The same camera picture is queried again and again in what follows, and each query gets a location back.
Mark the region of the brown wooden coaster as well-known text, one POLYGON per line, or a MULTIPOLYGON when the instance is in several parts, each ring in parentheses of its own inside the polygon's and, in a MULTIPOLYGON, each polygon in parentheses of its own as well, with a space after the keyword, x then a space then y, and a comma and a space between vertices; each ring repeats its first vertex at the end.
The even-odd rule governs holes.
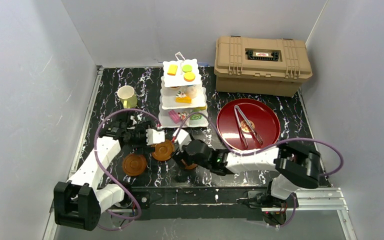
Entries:
POLYGON ((139 176, 147 169, 147 159, 142 154, 130 153, 123 158, 122 169, 128 176, 139 176))
POLYGON ((194 170, 195 168, 197 168, 198 167, 198 165, 196 164, 196 163, 192 163, 192 164, 190 164, 190 165, 186 165, 185 167, 184 167, 184 169, 186 170, 186 171, 192 171, 192 170, 194 170))
POLYGON ((164 142, 154 145, 152 157, 160 162, 165 162, 171 159, 172 153, 175 151, 175 146, 171 140, 166 139, 164 142))

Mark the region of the green swirl roll cake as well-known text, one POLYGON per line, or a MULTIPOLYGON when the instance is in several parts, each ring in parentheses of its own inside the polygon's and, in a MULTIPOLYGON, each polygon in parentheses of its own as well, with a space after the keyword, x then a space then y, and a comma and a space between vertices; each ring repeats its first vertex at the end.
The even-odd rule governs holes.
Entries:
POLYGON ((203 116, 200 112, 193 112, 190 117, 189 117, 189 120, 190 121, 198 121, 200 119, 202 119, 203 116))

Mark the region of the triangular sandwich cake slice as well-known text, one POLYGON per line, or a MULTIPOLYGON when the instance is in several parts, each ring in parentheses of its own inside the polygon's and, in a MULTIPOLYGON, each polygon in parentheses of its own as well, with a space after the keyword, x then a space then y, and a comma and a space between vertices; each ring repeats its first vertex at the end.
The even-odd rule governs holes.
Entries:
POLYGON ((177 114, 181 121, 186 121, 186 122, 188 121, 188 115, 189 115, 188 112, 183 111, 183 112, 178 112, 177 114))

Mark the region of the pink cake block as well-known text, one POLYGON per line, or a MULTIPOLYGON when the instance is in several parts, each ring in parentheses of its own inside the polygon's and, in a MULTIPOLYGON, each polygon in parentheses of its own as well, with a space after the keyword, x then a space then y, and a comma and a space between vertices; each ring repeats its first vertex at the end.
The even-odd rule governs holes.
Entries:
POLYGON ((172 120, 173 123, 177 124, 179 122, 181 122, 181 118, 179 116, 179 114, 174 110, 174 109, 171 109, 169 112, 168 112, 168 116, 170 117, 170 119, 172 120))

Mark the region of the yellow-green cup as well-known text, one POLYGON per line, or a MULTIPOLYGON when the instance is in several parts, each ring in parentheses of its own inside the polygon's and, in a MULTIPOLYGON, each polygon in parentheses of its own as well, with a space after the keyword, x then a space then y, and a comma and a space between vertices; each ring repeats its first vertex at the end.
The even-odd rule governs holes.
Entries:
POLYGON ((132 109, 138 106, 137 95, 132 86, 124 85, 117 90, 116 94, 124 109, 132 109))

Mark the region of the yellow triangular cake slice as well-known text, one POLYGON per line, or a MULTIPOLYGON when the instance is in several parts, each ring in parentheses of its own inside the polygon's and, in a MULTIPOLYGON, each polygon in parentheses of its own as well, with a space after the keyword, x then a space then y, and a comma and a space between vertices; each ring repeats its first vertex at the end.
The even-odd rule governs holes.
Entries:
POLYGON ((184 97, 176 97, 175 98, 176 103, 183 103, 183 104, 191 104, 192 99, 189 96, 184 96, 184 97))

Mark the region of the silver metal tongs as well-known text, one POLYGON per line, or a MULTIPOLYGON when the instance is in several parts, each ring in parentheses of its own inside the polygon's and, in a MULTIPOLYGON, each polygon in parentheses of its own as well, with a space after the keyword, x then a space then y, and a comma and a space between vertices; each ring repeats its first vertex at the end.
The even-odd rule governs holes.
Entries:
POLYGON ((257 140, 259 146, 262 146, 264 143, 262 137, 256 131, 254 125, 251 124, 251 122, 246 117, 246 115, 243 113, 241 108, 238 105, 235 105, 233 108, 233 111, 234 111, 237 129, 239 132, 239 138, 240 138, 243 146, 245 147, 245 149, 247 150, 249 145, 248 145, 248 141, 247 141, 245 135, 243 134, 243 130, 242 130, 243 124, 242 123, 244 123, 244 126, 248 130, 248 132, 257 140))

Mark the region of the white three-tier cake stand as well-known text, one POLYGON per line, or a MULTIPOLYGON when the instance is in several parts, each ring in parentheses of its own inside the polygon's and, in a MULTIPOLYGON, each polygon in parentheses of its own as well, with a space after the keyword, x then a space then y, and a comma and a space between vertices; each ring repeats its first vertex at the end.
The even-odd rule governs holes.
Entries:
POLYGON ((209 125, 208 120, 203 117, 207 115, 207 110, 198 110, 197 107, 207 106, 206 88, 203 86, 202 76, 199 72, 199 65, 197 59, 187 59, 181 52, 177 52, 175 60, 163 62, 163 76, 161 77, 161 89, 160 89, 160 104, 158 118, 163 128, 175 129, 180 127, 182 122, 185 122, 184 128, 204 128, 209 125), (178 65, 176 75, 168 75, 167 71, 170 64, 178 65), (184 72, 182 71, 182 65, 191 65, 195 73, 195 80, 187 82, 184 80, 184 72), (178 103, 175 102, 176 97, 186 97, 185 90, 189 86, 196 86, 199 88, 196 98, 191 99, 191 103, 178 103), (179 90, 170 90, 169 87, 180 87, 179 90), (189 113, 188 121, 181 121, 179 123, 173 123, 170 119, 168 112, 175 110, 178 112, 189 113), (192 113, 201 113, 202 119, 197 121, 190 121, 189 117, 192 113))

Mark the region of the beige round macaron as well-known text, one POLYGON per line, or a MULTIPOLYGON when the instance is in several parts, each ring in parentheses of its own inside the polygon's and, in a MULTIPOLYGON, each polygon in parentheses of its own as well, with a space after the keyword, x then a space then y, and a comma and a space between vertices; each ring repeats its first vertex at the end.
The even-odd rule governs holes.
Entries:
POLYGON ((194 99, 197 97, 198 95, 198 90, 199 88, 195 85, 193 86, 188 86, 185 90, 185 94, 187 97, 191 98, 191 99, 194 99))

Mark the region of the chocolate donut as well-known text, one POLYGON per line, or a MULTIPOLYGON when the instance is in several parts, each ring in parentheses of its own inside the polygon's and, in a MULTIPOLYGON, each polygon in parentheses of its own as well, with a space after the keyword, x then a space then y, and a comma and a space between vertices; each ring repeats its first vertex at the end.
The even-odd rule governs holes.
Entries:
POLYGON ((178 91, 181 87, 180 86, 174 86, 174 87, 169 87, 168 89, 172 91, 178 91))

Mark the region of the orange rectangular biscuit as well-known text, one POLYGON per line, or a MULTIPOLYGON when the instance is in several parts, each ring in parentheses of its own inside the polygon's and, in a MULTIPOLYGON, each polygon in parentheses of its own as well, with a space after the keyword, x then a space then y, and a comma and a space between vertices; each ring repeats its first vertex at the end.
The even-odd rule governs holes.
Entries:
POLYGON ((170 64, 168 66, 167 74, 169 76, 175 76, 177 74, 177 71, 178 71, 178 65, 177 64, 170 64))

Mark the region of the orange round cookie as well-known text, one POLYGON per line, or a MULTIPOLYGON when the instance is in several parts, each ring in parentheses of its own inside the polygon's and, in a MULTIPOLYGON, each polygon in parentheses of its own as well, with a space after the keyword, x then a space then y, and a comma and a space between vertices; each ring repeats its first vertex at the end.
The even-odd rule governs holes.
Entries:
POLYGON ((186 81, 186 82, 193 82, 196 78, 196 75, 195 73, 189 71, 189 72, 185 72, 183 74, 183 79, 186 81))

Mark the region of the green round cookie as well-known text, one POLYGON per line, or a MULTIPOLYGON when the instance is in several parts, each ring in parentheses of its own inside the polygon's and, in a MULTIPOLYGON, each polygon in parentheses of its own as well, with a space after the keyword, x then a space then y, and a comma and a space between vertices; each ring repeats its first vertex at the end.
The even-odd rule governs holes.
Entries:
POLYGON ((188 73, 193 70, 193 67, 190 64, 183 64, 181 69, 184 73, 188 73))

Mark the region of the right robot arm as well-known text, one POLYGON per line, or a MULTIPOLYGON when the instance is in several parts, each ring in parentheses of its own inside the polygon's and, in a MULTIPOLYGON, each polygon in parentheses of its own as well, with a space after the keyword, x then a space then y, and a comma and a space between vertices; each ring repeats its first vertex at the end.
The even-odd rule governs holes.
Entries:
POLYGON ((279 200, 286 200, 298 189, 319 187, 321 154, 300 142, 292 141, 270 147, 264 151, 242 151, 238 154, 228 149, 214 149, 201 140, 192 140, 179 146, 172 159, 184 168, 193 164, 211 173, 226 176, 247 171, 277 171, 268 193, 279 200))

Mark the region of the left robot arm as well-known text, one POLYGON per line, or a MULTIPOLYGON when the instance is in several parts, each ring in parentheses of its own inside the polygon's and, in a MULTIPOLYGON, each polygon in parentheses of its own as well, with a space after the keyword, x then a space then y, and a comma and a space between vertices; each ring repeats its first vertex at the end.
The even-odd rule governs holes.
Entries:
POLYGON ((68 178, 59 181, 53 189, 54 221, 57 225, 92 231, 99 224, 102 213, 117 204, 130 206, 127 187, 115 182, 99 188, 105 171, 122 150, 129 146, 150 150, 152 128, 150 120, 137 122, 132 112, 124 112, 99 128, 97 147, 80 168, 68 178))

